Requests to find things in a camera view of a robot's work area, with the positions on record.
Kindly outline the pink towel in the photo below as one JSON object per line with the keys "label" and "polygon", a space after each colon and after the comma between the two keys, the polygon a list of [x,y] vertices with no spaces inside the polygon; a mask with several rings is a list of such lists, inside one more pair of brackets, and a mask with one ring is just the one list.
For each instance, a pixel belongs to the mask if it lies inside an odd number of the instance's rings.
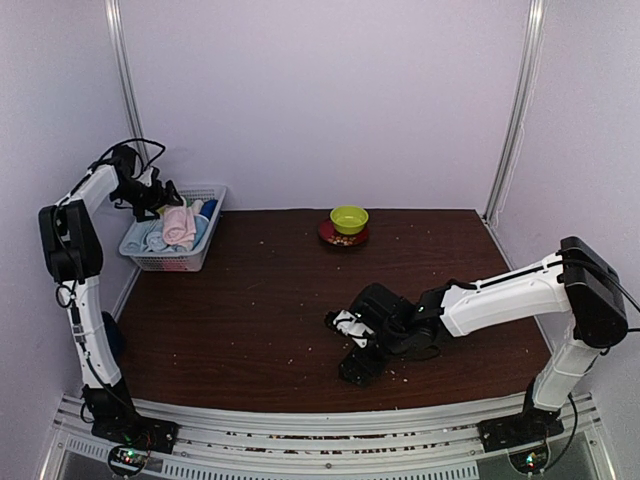
{"label": "pink towel", "polygon": [[171,206],[163,214],[163,240],[169,246],[192,248],[196,228],[194,214],[187,206]]}

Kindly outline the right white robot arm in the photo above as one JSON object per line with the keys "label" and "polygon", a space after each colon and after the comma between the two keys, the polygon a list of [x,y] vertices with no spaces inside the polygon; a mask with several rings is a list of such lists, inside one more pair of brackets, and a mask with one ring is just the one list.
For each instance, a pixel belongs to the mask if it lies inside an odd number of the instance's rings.
{"label": "right white robot arm", "polygon": [[340,377],[364,387],[394,358],[426,360],[454,338],[525,317],[564,313],[572,323],[563,343],[530,382],[520,413],[485,420],[485,451],[559,435],[560,411],[596,358],[631,333],[625,305],[633,299],[617,272],[583,240],[562,239],[557,252],[524,268],[475,282],[455,279],[412,303],[379,283],[364,288],[326,326],[353,341]]}

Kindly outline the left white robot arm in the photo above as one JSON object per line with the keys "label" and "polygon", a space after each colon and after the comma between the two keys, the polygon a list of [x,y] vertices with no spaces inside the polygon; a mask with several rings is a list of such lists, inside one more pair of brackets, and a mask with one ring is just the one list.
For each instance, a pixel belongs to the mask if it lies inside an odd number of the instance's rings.
{"label": "left white robot arm", "polygon": [[139,223],[158,219],[164,206],[181,204],[174,184],[162,182],[153,162],[136,150],[144,142],[132,138],[109,147],[68,193],[39,211],[38,224],[56,302],[67,314],[79,358],[92,434],[139,450],[169,453],[177,424],[136,410],[113,354],[117,328],[100,306],[104,256],[93,224],[105,200],[131,210]]}

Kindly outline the blue polka dot towel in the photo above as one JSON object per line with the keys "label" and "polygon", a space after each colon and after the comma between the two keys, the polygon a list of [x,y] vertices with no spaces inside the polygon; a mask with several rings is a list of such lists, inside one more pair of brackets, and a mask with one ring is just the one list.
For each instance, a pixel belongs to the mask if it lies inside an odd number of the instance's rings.
{"label": "blue polka dot towel", "polygon": [[201,242],[201,240],[204,238],[206,230],[209,226],[209,219],[206,216],[197,214],[194,216],[194,224],[195,224],[195,234],[194,234],[194,240],[193,240],[193,244],[192,244],[192,249],[195,249],[199,243]]}

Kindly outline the red floral plate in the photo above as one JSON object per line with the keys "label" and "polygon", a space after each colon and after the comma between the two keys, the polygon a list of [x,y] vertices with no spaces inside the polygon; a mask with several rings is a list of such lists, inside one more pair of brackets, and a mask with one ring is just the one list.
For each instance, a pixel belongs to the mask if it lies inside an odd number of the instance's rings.
{"label": "red floral plate", "polygon": [[346,235],[338,232],[330,219],[322,221],[317,228],[319,238],[325,243],[337,247],[356,247],[364,244],[369,238],[369,228],[354,235]]}

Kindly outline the green plastic bowl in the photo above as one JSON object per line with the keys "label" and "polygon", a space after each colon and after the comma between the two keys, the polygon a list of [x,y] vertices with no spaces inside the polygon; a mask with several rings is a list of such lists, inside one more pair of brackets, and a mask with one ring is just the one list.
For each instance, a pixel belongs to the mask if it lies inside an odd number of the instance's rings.
{"label": "green plastic bowl", "polygon": [[334,229],[343,235],[356,235],[368,224],[368,212],[354,205],[343,205],[334,208],[329,219]]}

